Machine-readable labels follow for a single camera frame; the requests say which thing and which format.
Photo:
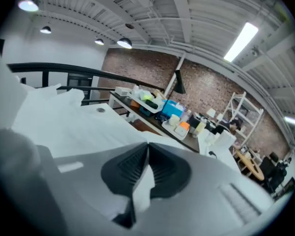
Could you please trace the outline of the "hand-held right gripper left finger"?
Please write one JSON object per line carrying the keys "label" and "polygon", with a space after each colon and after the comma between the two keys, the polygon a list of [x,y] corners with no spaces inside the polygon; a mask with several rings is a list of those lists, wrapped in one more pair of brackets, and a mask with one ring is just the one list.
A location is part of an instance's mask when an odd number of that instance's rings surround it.
{"label": "hand-held right gripper left finger", "polygon": [[59,229],[56,236],[149,236],[127,225],[134,222],[128,196],[113,193],[102,179],[102,167],[119,155],[144,151],[146,143],[112,150],[53,158],[38,146],[42,176],[53,196]]}

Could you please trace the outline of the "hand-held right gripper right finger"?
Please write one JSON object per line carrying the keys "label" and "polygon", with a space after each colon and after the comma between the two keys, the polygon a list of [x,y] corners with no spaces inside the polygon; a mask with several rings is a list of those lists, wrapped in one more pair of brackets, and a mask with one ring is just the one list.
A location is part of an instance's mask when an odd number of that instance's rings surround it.
{"label": "hand-held right gripper right finger", "polygon": [[155,144],[191,168],[187,186],[169,199],[152,200],[140,215],[141,236],[249,236],[263,228],[262,215],[274,204],[250,178],[217,159]]}

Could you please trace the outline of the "white work table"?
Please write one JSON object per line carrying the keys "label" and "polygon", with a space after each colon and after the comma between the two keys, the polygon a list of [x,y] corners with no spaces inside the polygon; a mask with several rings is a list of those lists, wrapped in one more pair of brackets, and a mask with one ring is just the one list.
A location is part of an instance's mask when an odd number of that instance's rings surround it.
{"label": "white work table", "polygon": [[47,147],[52,157],[88,154],[145,143],[108,104],[70,106],[48,101],[21,106],[12,130]]}

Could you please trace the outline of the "white pillowcase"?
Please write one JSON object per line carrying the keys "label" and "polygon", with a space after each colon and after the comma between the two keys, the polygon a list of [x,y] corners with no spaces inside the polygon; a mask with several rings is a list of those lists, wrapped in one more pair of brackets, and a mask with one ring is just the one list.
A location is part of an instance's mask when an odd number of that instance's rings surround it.
{"label": "white pillowcase", "polygon": [[[25,103],[38,103],[42,101],[77,107],[80,107],[82,103],[81,90],[72,89],[69,92],[57,94],[57,89],[60,87],[60,84],[40,89],[35,89],[21,83],[17,83],[17,86],[21,90],[21,93],[24,94],[24,100],[21,106]],[[34,144],[30,138],[27,136],[25,137],[29,139],[29,142],[25,142],[26,145]],[[26,150],[26,153],[33,156],[34,162],[39,164],[40,157],[37,148],[38,146],[39,145],[34,144],[33,148]],[[28,210],[27,213],[32,215],[34,215],[34,212],[41,213],[41,215],[43,212],[46,214],[52,214],[52,211],[55,210],[55,203],[50,191],[47,190],[47,187],[43,187],[44,181],[41,179],[31,180],[31,183],[30,180],[27,182],[26,185],[23,184],[24,186],[17,187],[18,189],[13,191],[13,195],[17,198],[17,201],[15,202],[18,206],[22,207],[23,210]],[[135,180],[134,187],[130,187],[130,198],[132,198],[132,201],[134,202],[135,212],[143,212],[149,207],[150,191],[154,187],[155,181],[152,169],[150,166],[147,166],[146,170],[144,166],[143,173],[139,173],[139,180]]]}

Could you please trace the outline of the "white side table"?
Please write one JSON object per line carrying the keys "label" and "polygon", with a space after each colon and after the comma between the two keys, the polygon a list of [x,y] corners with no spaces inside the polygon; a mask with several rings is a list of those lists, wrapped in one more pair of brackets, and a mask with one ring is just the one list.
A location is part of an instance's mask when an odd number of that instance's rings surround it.
{"label": "white side table", "polygon": [[206,144],[205,138],[208,135],[208,132],[209,131],[205,129],[205,130],[203,130],[202,133],[200,133],[197,136],[198,145],[199,145],[199,149],[200,149],[200,155],[204,155],[204,156],[207,156],[207,157],[210,157],[213,159],[217,159],[220,162],[222,162],[223,164],[230,167],[235,172],[240,174],[240,169],[231,154],[231,151],[230,151],[231,147],[229,149],[226,149],[226,148],[217,147],[216,145],[214,145],[215,141],[220,136],[219,133],[215,134],[215,140],[212,144],[210,144],[210,145]]}

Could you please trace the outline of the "round wooden table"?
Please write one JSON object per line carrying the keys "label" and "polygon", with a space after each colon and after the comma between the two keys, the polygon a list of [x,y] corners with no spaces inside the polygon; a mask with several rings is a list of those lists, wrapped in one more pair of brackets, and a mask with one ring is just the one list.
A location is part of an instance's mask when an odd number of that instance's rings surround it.
{"label": "round wooden table", "polygon": [[236,150],[236,155],[239,157],[239,159],[243,162],[243,164],[255,178],[257,178],[260,181],[263,181],[265,179],[262,170],[252,159],[248,159],[239,150]]}

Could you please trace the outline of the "orange and white box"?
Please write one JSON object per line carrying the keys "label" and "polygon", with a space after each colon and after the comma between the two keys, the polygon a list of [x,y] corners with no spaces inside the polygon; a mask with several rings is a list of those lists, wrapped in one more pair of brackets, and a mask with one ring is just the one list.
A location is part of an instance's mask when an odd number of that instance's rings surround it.
{"label": "orange and white box", "polygon": [[185,136],[189,132],[190,124],[182,121],[180,124],[177,125],[177,127],[174,129],[174,131],[180,135]]}

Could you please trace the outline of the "cream cup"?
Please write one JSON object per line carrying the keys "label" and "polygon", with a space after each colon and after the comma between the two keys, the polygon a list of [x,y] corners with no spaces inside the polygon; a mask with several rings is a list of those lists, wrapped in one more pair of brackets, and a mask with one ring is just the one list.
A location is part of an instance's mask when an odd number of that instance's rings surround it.
{"label": "cream cup", "polygon": [[198,126],[195,128],[194,137],[197,137],[206,127],[206,122],[200,121]]}

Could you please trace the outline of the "black box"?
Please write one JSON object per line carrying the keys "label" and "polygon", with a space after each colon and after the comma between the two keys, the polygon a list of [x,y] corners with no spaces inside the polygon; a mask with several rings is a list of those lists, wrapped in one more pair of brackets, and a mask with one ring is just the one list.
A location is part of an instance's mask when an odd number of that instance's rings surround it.
{"label": "black box", "polygon": [[192,114],[188,120],[188,123],[190,124],[189,132],[193,133],[200,122],[206,123],[207,118],[204,116]]}

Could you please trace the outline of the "small white tray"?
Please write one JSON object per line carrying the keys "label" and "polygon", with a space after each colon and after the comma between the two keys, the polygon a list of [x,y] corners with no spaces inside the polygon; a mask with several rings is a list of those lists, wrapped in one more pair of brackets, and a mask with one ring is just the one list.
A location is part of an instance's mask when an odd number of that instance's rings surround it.
{"label": "small white tray", "polygon": [[180,135],[178,135],[175,131],[174,131],[174,129],[177,127],[177,126],[170,126],[169,124],[168,124],[168,121],[165,121],[165,122],[163,122],[162,124],[161,124],[161,126],[167,131],[167,132],[169,132],[172,136],[174,136],[175,138],[177,138],[179,141],[182,141],[182,140],[184,140],[185,138],[186,138],[186,136],[187,136],[187,134],[185,135],[185,136],[180,136]]}

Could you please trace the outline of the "black office chair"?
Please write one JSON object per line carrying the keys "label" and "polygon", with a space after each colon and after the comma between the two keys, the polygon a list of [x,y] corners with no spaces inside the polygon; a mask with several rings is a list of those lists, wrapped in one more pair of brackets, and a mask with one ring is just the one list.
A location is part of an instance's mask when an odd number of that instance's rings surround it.
{"label": "black office chair", "polygon": [[279,160],[274,165],[269,157],[265,157],[260,165],[260,169],[264,174],[264,180],[260,181],[262,188],[269,194],[273,194],[287,175],[287,166],[288,164],[282,160]]}

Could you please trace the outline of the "white mug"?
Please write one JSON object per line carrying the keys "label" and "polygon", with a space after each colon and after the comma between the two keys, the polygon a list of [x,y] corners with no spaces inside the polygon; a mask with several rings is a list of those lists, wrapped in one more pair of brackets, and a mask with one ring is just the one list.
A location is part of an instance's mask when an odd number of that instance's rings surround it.
{"label": "white mug", "polygon": [[168,120],[168,124],[170,126],[177,126],[179,123],[180,123],[180,117],[175,114],[172,114]]}

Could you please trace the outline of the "dark-topped white-legged table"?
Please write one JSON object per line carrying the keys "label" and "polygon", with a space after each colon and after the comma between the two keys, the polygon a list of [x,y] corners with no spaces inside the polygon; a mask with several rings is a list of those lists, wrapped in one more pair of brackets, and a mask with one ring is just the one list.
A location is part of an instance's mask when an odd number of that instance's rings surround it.
{"label": "dark-topped white-legged table", "polygon": [[182,141],[180,141],[178,138],[172,135],[169,131],[163,128],[161,123],[157,121],[154,117],[147,117],[143,113],[141,113],[138,108],[131,106],[131,100],[132,100],[131,98],[127,98],[126,96],[119,96],[114,91],[110,91],[109,106],[111,108],[113,108],[115,102],[118,103],[127,112],[129,112],[130,114],[133,114],[136,118],[142,121],[145,125],[149,126],[159,135],[170,137],[176,140],[181,145],[188,148],[189,150],[195,153],[200,153],[198,141],[192,138],[191,135],[187,134],[187,136]]}

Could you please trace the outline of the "teal box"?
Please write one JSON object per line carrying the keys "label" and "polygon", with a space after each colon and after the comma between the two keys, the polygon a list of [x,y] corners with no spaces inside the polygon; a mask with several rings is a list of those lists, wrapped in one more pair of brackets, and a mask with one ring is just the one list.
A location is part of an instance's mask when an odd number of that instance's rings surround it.
{"label": "teal box", "polygon": [[148,109],[146,109],[145,107],[143,107],[143,106],[140,106],[140,107],[139,107],[139,111],[140,111],[143,115],[145,115],[146,117],[151,117],[151,116],[153,116],[153,113],[152,113],[151,111],[149,111]]}

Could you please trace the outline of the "long white tray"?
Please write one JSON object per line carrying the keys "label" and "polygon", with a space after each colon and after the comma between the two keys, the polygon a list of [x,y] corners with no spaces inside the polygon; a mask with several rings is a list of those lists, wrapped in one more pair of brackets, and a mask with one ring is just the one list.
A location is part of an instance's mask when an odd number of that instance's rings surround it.
{"label": "long white tray", "polygon": [[160,112],[162,110],[162,108],[163,108],[162,105],[159,106],[157,109],[152,108],[151,106],[149,106],[148,104],[146,104],[144,101],[142,101],[140,99],[140,97],[137,97],[135,94],[133,94],[131,91],[127,93],[127,96],[130,97],[135,102],[137,102],[142,107],[146,108],[148,111],[150,111],[153,114],[156,114],[156,113]]}

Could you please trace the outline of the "white rectangular box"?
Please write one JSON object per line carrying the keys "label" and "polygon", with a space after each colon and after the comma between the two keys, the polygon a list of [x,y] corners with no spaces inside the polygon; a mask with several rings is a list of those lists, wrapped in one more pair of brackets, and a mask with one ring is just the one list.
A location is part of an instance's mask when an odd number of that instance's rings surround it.
{"label": "white rectangular box", "polygon": [[119,96],[127,96],[132,89],[130,88],[125,88],[125,87],[116,87],[115,88],[115,93]]}

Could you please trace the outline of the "blue box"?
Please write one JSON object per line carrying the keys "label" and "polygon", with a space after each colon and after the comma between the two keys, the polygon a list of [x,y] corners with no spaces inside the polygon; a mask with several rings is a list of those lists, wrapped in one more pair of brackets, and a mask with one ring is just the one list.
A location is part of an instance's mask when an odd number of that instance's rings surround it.
{"label": "blue box", "polygon": [[185,111],[185,107],[179,102],[175,102],[172,100],[163,100],[163,102],[164,106],[161,113],[168,117],[171,117],[171,115],[176,115],[180,118]]}

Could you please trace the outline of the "lime and white ball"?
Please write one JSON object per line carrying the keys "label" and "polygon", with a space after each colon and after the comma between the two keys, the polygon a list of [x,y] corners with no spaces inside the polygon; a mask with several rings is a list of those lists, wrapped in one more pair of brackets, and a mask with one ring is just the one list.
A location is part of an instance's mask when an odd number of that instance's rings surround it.
{"label": "lime and white ball", "polygon": [[139,97],[141,101],[146,101],[146,100],[152,100],[154,98],[154,96],[146,90],[140,91],[139,92]]}

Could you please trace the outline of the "white tissue pack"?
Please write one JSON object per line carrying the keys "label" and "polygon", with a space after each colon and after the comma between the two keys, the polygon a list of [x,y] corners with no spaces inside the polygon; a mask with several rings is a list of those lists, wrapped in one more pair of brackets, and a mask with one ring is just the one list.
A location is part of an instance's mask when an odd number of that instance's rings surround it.
{"label": "white tissue pack", "polygon": [[152,99],[152,102],[154,104],[157,104],[158,106],[161,106],[163,104],[163,97],[161,96],[161,94],[157,93]]}

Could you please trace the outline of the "black metal railing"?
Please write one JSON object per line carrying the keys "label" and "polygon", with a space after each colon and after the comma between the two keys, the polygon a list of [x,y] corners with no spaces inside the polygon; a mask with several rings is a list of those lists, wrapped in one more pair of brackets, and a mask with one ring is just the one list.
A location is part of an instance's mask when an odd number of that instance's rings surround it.
{"label": "black metal railing", "polygon": [[21,83],[35,89],[46,88],[51,85],[60,84],[58,90],[61,92],[70,89],[79,89],[87,94],[86,99],[82,101],[83,105],[91,103],[107,103],[108,98],[91,99],[91,92],[113,91],[113,88],[98,87],[92,85],[92,80],[96,78],[105,78],[109,80],[130,83],[135,86],[144,86],[150,89],[164,91],[162,87],[155,86],[140,80],[132,79],[126,76],[118,75],[97,69],[91,69],[81,66],[60,64],[60,63],[12,63],[9,64],[11,72],[18,75]]}

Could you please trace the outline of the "white shelf rack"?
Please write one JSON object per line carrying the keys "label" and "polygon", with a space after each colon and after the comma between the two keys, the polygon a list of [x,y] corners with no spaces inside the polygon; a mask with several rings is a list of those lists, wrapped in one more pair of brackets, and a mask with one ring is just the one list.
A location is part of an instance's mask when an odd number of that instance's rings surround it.
{"label": "white shelf rack", "polygon": [[233,93],[224,112],[222,121],[230,122],[237,119],[240,122],[240,130],[236,130],[237,141],[241,145],[245,145],[251,135],[257,128],[264,110],[257,108],[246,96],[246,92],[242,94]]}

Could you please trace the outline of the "black desk lamp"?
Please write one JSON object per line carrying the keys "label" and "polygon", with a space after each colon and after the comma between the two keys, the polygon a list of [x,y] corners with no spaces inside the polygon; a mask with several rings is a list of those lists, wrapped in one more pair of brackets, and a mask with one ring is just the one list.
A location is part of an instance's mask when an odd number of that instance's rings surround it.
{"label": "black desk lamp", "polygon": [[[175,86],[173,87],[171,93],[169,94],[167,101],[170,100],[173,92],[176,92],[178,94],[185,94],[186,93],[184,85],[183,85],[180,70],[176,71],[175,74],[176,74],[177,82],[176,82]],[[163,122],[167,121],[170,117],[162,114],[161,111],[155,116],[155,119],[158,120],[160,123],[163,123]]]}

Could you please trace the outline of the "white vertical pipe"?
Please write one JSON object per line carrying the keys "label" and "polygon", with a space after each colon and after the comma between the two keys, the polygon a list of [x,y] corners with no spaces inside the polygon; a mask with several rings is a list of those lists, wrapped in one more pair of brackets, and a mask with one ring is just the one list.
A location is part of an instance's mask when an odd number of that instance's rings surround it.
{"label": "white vertical pipe", "polygon": [[172,85],[173,85],[173,83],[174,83],[174,81],[175,81],[175,79],[176,79],[176,74],[175,74],[175,72],[181,69],[181,66],[182,66],[182,64],[183,64],[183,61],[184,61],[185,57],[186,57],[186,52],[184,52],[184,53],[182,54],[182,56],[180,57],[180,60],[179,60],[179,62],[178,62],[178,64],[177,64],[177,66],[176,66],[176,69],[175,69],[175,71],[174,71],[174,73],[173,73],[173,75],[172,75],[172,77],[171,77],[171,79],[170,79],[170,81],[169,81],[169,83],[168,83],[166,89],[165,89],[165,92],[164,92],[164,96],[165,96],[165,98],[168,98],[168,94],[169,94],[169,92],[170,92],[170,89],[171,89],[171,87],[172,87]]}

